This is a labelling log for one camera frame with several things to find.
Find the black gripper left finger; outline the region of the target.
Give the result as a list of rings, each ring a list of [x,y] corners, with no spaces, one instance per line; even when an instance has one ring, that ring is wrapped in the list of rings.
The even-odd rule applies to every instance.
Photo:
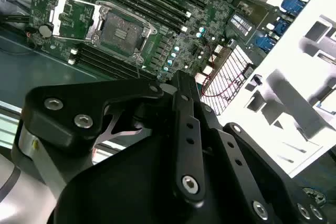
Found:
[[[205,195],[200,103],[193,77],[178,71],[168,83],[126,79],[31,89],[20,120],[20,149],[55,196],[92,168],[105,141],[151,129],[151,143],[167,143],[169,190],[200,205]]]

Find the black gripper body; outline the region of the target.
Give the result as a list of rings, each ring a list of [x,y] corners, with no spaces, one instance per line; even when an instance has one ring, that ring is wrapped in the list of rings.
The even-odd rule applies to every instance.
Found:
[[[193,208],[173,194],[171,145],[164,137],[143,140],[77,175],[61,193],[54,223],[253,223],[219,134],[202,136],[205,199]]]

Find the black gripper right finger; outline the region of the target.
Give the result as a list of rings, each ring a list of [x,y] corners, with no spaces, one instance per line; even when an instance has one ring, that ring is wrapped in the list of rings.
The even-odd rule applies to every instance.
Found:
[[[328,223],[316,202],[236,123],[220,125],[212,109],[194,105],[202,138],[227,165],[243,223]]]

